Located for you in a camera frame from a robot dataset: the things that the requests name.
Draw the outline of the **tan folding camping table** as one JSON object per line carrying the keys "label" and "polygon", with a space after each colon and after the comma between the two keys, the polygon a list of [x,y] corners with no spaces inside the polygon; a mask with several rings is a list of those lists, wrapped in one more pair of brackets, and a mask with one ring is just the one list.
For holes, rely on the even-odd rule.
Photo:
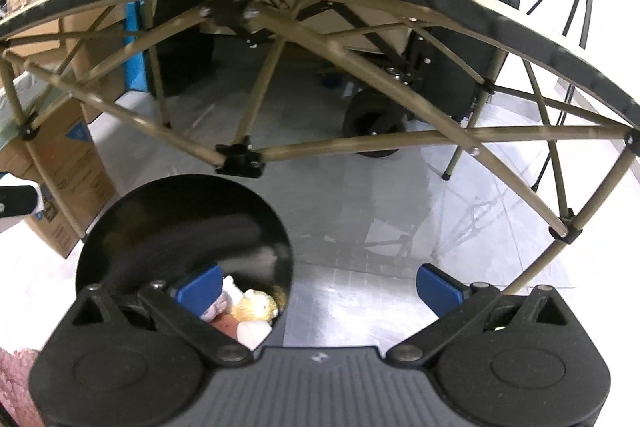
{"label": "tan folding camping table", "polygon": [[[575,128],[551,126],[551,124],[542,124],[538,127],[474,128],[473,134],[480,139],[490,153],[492,153],[491,144],[500,142],[536,141],[550,144],[561,140],[621,139],[625,143],[623,152],[620,153],[610,173],[576,215],[561,209],[550,208],[494,153],[492,155],[498,159],[498,164],[490,167],[480,164],[506,184],[521,200],[524,200],[553,231],[551,245],[512,282],[512,291],[518,291],[533,280],[547,265],[550,265],[566,245],[576,239],[639,155],[638,103],[589,64],[582,50],[567,49],[563,40],[541,34],[536,31],[528,16],[498,0],[200,0],[197,6],[168,22],[138,32],[132,43],[126,44],[119,51],[93,66],[89,72],[74,82],[68,82],[61,75],[42,67],[31,58],[12,51],[14,46],[40,40],[40,36],[22,37],[23,31],[38,27],[50,20],[58,20],[91,9],[107,9],[129,1],[150,0],[38,0],[26,6],[2,20],[2,69],[4,66],[14,65],[26,72],[31,72],[70,98],[102,110],[124,124],[129,124],[140,132],[177,150],[182,150],[183,153],[198,158],[231,176],[253,178],[262,173],[262,169],[268,162],[320,156],[300,151],[303,146],[320,142],[252,150],[246,140],[241,140],[233,145],[229,152],[221,153],[183,138],[176,132],[155,124],[132,110],[105,101],[104,98],[89,90],[89,84],[104,77],[134,55],[149,51],[157,44],[177,35],[178,32],[201,23],[212,23],[225,28],[257,25],[273,34],[276,48],[284,46],[285,43],[294,43],[344,72],[348,72],[347,69],[337,65],[335,58],[329,58],[329,53],[326,52],[326,38],[324,38],[326,34],[309,28],[298,17],[299,12],[308,8],[312,2],[334,1],[346,5],[360,5],[386,13],[390,16],[391,24],[408,20],[411,23],[422,23],[423,29],[430,34],[434,28],[445,28],[489,44],[502,52],[519,57],[527,72],[542,68],[608,106],[613,112],[612,118],[582,112],[580,115],[582,124]],[[359,75],[348,73],[361,81]]]}

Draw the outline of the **cardboard box with blue label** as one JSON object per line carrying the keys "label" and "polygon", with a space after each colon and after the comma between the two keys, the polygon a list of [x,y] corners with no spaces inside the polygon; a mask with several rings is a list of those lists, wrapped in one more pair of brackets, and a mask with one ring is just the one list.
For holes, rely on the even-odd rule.
{"label": "cardboard box with blue label", "polygon": [[[39,37],[107,30],[109,37],[32,42],[12,51],[74,82],[92,66],[124,44],[122,5],[94,9],[23,31]],[[12,79],[24,123],[35,133],[25,141],[16,127],[13,107],[1,95],[1,169],[34,181],[43,208],[25,219],[26,225],[61,257],[82,239],[93,219],[115,195],[114,185],[89,132],[99,109],[81,103],[14,65],[4,66],[3,80]]]}

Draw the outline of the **lavender tissue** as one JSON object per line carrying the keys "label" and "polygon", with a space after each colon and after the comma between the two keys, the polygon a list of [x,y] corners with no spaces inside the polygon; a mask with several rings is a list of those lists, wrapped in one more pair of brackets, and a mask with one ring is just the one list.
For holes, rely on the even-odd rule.
{"label": "lavender tissue", "polygon": [[230,299],[226,293],[222,293],[201,315],[201,319],[207,323],[213,322],[220,314],[228,312]]}

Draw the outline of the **black round trash bin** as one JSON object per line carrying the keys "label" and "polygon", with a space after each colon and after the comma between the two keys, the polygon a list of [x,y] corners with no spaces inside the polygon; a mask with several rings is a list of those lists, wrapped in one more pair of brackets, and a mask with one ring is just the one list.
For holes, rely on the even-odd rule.
{"label": "black round trash bin", "polygon": [[220,176],[182,174],[144,184],[96,222],[76,270],[76,303],[91,300],[101,323],[76,325],[70,345],[90,351],[124,346],[189,349],[220,366],[247,365],[256,353],[181,306],[176,285],[217,267],[286,305],[293,251],[277,213],[246,186]]}

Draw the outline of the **black wheeled cart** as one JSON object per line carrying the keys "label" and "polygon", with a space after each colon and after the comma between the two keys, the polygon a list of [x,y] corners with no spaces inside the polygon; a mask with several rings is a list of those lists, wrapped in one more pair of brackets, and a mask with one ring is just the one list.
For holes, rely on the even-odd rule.
{"label": "black wheeled cart", "polygon": [[[461,128],[458,124],[442,113],[438,106],[423,98],[420,92],[420,79],[412,63],[405,61],[388,44],[380,33],[396,27],[410,28],[416,35],[425,37],[434,48],[439,48],[442,54],[451,51],[429,32],[423,29],[422,23],[411,23],[408,20],[396,24],[383,24],[379,28],[368,25],[359,15],[341,2],[323,1],[323,9],[334,11],[347,23],[352,25],[349,30],[340,30],[333,34],[326,34],[326,52],[329,58],[335,58],[337,65],[347,69],[351,74],[360,76],[360,80],[367,83],[369,88],[363,96],[356,96],[350,103],[344,117],[343,130],[352,129],[354,121],[367,121],[366,133],[345,135],[341,139],[309,144],[300,151],[305,154],[334,155],[334,154],[363,154],[382,157],[393,154],[405,146],[425,145],[431,139],[450,139],[457,143],[457,152],[465,152],[473,156],[481,164],[490,167],[498,164],[498,159],[487,150],[486,146],[477,139],[472,127]],[[343,57],[341,52],[341,38],[354,34],[364,35],[381,52],[383,58],[388,58],[393,65],[398,66],[401,76],[396,78],[386,74],[368,64],[361,56],[347,51]],[[431,134],[403,134],[393,132],[393,127],[400,128],[406,114],[431,119],[439,130]]]}

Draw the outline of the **white yellow paper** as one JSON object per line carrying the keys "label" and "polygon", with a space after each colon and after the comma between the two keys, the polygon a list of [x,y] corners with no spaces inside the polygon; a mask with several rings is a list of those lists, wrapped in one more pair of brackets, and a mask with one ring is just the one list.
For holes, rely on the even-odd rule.
{"label": "white yellow paper", "polygon": [[273,297],[257,289],[242,291],[231,275],[224,278],[222,290],[228,300],[227,312],[238,322],[272,323],[280,313]]}

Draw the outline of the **pink knitted rug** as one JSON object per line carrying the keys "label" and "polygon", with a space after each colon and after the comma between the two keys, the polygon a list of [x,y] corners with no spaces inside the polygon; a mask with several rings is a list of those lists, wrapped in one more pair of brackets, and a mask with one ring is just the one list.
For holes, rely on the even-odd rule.
{"label": "pink knitted rug", "polygon": [[19,426],[42,426],[29,393],[29,373],[39,352],[1,350],[1,404]]}

